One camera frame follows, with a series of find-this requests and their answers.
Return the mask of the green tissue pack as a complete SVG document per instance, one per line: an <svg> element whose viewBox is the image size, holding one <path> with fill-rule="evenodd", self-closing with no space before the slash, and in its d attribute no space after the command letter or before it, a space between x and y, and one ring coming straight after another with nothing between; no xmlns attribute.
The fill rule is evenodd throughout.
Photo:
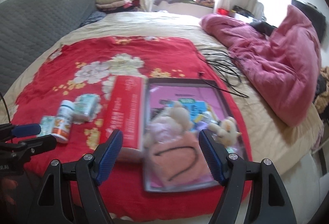
<svg viewBox="0 0 329 224"><path fill-rule="evenodd" d="M77 123L91 122L96 114L100 96L96 94L82 94L74 101L74 121Z"/></svg>
<svg viewBox="0 0 329 224"><path fill-rule="evenodd" d="M45 135L51 135L52 129L55 123L55 116L43 116L39 125L41 127L41 131L36 137L42 137Z"/></svg>

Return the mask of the pink cloth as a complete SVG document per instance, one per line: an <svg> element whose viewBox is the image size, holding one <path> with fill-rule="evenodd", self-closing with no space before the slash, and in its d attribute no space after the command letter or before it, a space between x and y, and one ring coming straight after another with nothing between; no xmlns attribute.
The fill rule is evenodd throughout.
<svg viewBox="0 0 329 224"><path fill-rule="evenodd" d="M144 158L143 178L153 187L213 181L197 137L191 132L151 145Z"/></svg>

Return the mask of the red box by window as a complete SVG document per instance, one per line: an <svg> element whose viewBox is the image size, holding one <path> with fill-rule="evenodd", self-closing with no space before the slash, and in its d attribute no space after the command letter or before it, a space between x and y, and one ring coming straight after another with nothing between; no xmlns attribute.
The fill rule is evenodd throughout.
<svg viewBox="0 0 329 224"><path fill-rule="evenodd" d="M219 15L223 15L223 16L228 16L230 13L230 11L223 9L223 8L218 8L217 9L217 14Z"/></svg>

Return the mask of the green tissue pack upper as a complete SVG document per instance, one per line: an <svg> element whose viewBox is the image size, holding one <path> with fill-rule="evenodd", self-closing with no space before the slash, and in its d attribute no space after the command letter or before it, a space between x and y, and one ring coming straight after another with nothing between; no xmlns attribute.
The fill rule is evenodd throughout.
<svg viewBox="0 0 329 224"><path fill-rule="evenodd" d="M74 101L74 121L77 123L91 122L96 114L100 96L96 94L82 94Z"/></svg>

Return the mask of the red floral blanket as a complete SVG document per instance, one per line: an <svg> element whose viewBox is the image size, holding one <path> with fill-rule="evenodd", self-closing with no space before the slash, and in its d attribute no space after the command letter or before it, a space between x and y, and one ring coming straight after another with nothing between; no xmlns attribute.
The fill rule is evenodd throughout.
<svg viewBox="0 0 329 224"><path fill-rule="evenodd" d="M15 101L15 124L38 123L55 115L63 100L82 94L100 96L91 122L75 124L69 143L33 156L25 165L42 176L53 159L71 162L92 152L99 143L113 81L117 75L143 78L213 80L220 88L224 82L194 44L184 38L108 36L82 40L56 50L41 65ZM212 213L222 187L185 193L148 193L142 186L142 165L119 162L101 187L108 211L117 217L144 222L178 219Z"/></svg>

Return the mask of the cream teddy bear pink dress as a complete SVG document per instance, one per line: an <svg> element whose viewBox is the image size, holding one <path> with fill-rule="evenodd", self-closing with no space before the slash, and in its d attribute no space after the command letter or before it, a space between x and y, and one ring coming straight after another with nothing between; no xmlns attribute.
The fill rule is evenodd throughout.
<svg viewBox="0 0 329 224"><path fill-rule="evenodd" d="M150 148L156 143L174 140L192 127L189 111L182 103L174 101L171 107L166 107L147 124L143 146Z"/></svg>

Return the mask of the small bear purple dress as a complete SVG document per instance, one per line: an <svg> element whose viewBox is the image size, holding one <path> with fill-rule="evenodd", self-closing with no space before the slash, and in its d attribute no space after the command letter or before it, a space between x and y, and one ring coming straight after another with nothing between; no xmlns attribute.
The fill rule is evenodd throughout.
<svg viewBox="0 0 329 224"><path fill-rule="evenodd" d="M231 116L218 122L209 119L201 120L198 122L198 126L209 130L214 141L224 147L234 146L241 135L241 132L237 130L236 120Z"/></svg>

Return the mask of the red and white box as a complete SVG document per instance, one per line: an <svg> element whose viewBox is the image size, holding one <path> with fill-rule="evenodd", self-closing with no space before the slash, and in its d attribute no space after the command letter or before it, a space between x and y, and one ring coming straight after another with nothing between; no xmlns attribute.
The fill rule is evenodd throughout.
<svg viewBox="0 0 329 224"><path fill-rule="evenodd" d="M109 95L99 143L118 129L123 144L118 160L139 163L143 158L144 98L146 80L140 76L118 75Z"/></svg>

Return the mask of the folded blankets stack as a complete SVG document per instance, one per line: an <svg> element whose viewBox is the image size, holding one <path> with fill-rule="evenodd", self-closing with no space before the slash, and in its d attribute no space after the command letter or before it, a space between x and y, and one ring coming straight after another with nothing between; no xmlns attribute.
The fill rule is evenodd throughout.
<svg viewBox="0 0 329 224"><path fill-rule="evenodd" d="M139 7L139 0L95 0L99 11L106 14L134 11Z"/></svg>

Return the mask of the cream bed sheet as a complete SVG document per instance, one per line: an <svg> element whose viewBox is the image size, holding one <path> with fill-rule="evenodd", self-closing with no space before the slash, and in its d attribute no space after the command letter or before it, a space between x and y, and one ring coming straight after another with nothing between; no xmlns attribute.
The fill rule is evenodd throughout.
<svg viewBox="0 0 329 224"><path fill-rule="evenodd" d="M200 19L188 15L158 12L123 12L108 15L105 19L78 28L51 43L5 94L11 115L18 106L15 101L23 88L31 82L34 74L46 59L63 45L71 45L87 38L106 36L180 37L190 40L199 51L206 48L224 50L224 46L206 34L199 25ZM250 81L242 76L238 90L248 98L235 97L247 126L254 160L271 159L282 175L297 172L316 172L311 149L323 132L323 124L314 106L307 118L297 127L285 125L256 91Z"/></svg>

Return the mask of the dark patterned pillow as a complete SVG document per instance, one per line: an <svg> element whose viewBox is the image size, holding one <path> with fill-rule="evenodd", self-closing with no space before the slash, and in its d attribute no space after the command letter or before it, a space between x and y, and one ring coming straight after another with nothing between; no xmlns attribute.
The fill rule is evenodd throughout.
<svg viewBox="0 0 329 224"><path fill-rule="evenodd" d="M84 20L80 24L80 27L86 26L86 25L91 24L91 23L98 22L98 21L102 20L103 18L105 18L106 15L107 14L105 12L95 11L86 20Z"/></svg>

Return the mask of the green tissue pack lower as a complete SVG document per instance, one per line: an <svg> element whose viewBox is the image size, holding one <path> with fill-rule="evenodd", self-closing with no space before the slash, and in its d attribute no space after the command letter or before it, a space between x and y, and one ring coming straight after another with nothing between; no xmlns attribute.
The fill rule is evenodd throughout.
<svg viewBox="0 0 329 224"><path fill-rule="evenodd" d="M52 129L55 123L55 116L43 116L39 125L41 127L41 131L36 137L42 137L45 135L51 135Z"/></svg>

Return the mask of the white supplement bottle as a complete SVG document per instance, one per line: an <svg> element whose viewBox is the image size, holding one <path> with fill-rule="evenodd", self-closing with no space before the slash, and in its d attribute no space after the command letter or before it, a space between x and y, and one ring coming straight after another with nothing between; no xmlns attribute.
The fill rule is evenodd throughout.
<svg viewBox="0 0 329 224"><path fill-rule="evenodd" d="M70 129L74 118L74 108L75 104L69 100L63 100L60 104L51 130L51 135L59 143L66 144L69 142Z"/></svg>

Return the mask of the black monitor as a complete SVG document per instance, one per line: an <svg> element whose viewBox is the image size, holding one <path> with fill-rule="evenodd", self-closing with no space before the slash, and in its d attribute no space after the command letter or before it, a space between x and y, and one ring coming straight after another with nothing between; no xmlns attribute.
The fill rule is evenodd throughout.
<svg viewBox="0 0 329 224"><path fill-rule="evenodd" d="M302 3L297 0L291 0L291 5L302 11L313 24L320 43L322 43L326 33L326 17L310 3Z"/></svg>

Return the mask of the pink quilt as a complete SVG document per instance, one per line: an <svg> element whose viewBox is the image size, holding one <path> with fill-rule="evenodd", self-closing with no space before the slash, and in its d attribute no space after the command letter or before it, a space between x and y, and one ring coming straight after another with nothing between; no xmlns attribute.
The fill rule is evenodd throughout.
<svg viewBox="0 0 329 224"><path fill-rule="evenodd" d="M229 51L275 114L290 127L307 116L321 68L320 42L307 16L293 5L270 36L229 16L209 14L201 28Z"/></svg>

